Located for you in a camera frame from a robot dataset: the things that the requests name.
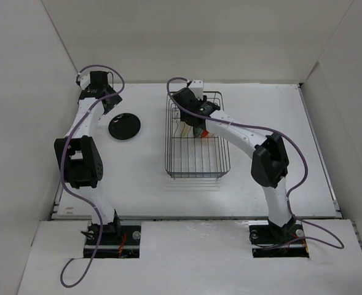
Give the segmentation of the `blue patterned plate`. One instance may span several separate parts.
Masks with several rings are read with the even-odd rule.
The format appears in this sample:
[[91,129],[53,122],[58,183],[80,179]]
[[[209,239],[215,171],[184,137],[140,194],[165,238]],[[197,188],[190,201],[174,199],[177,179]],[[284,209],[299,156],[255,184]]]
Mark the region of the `blue patterned plate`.
[[200,127],[194,127],[194,128],[193,128],[194,138],[199,138],[199,137],[201,137],[202,133],[203,133],[203,129],[202,129],[202,128],[200,128]]

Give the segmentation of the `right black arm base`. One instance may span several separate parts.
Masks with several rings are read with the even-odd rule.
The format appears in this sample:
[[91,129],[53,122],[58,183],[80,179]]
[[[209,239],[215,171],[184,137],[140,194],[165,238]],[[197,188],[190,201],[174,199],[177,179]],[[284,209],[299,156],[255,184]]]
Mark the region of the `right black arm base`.
[[304,236],[301,224],[295,224],[284,236],[275,236],[268,224],[250,225],[249,230],[254,258],[309,258],[304,239],[290,243]]

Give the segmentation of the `orange plate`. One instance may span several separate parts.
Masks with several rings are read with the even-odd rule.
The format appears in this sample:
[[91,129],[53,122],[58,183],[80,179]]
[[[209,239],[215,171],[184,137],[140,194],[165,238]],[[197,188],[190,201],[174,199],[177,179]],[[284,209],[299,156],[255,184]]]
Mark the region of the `orange plate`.
[[206,137],[208,136],[208,134],[209,134],[209,132],[206,131],[206,130],[204,130],[204,131],[201,133],[200,137],[201,137],[201,138],[206,138]]

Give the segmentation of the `black plate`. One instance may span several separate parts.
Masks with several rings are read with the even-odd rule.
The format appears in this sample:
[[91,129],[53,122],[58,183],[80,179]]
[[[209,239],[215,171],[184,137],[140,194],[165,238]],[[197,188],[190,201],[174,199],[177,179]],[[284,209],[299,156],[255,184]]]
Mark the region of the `black plate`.
[[109,134],[119,141],[132,139],[140,129],[140,119],[136,115],[127,112],[116,115],[108,124]]

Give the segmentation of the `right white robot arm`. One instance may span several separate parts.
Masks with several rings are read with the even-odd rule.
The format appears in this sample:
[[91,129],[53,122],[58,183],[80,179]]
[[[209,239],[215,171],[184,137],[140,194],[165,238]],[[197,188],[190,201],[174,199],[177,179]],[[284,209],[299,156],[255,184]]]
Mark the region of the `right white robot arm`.
[[286,176],[289,159],[283,138],[277,132],[262,135],[241,127],[217,104],[199,100],[184,87],[169,94],[185,124],[230,142],[251,159],[251,176],[263,189],[269,211],[268,234],[275,242],[288,238],[295,224],[287,204]]

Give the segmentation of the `cream plate with flowers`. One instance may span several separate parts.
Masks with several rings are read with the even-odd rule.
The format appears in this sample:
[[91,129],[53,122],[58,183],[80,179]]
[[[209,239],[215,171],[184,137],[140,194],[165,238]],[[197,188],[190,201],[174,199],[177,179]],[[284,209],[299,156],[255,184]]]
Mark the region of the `cream plate with flowers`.
[[189,135],[191,127],[187,124],[183,124],[183,126],[180,129],[180,137],[181,138],[187,138]]

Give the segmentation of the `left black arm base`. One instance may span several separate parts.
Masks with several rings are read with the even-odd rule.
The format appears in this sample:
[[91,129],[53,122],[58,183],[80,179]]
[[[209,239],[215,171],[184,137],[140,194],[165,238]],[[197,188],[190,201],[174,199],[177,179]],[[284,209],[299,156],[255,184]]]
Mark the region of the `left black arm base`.
[[[98,241],[100,227],[89,225],[81,234],[85,236],[83,257],[90,258]],[[121,225],[117,232],[109,224],[103,226],[99,247],[95,258],[137,259],[140,257],[141,226]]]

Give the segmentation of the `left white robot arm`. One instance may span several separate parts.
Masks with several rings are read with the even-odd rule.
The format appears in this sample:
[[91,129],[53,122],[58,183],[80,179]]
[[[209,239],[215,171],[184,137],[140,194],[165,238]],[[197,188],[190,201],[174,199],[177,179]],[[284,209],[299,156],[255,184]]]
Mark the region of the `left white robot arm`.
[[77,75],[81,88],[78,110],[66,135],[55,140],[54,149],[62,186],[92,207],[92,225],[84,235],[92,240],[101,237],[113,244],[120,240],[122,229],[116,210],[109,204],[100,184],[104,165],[93,139],[100,119],[122,101],[108,76],[106,71]]

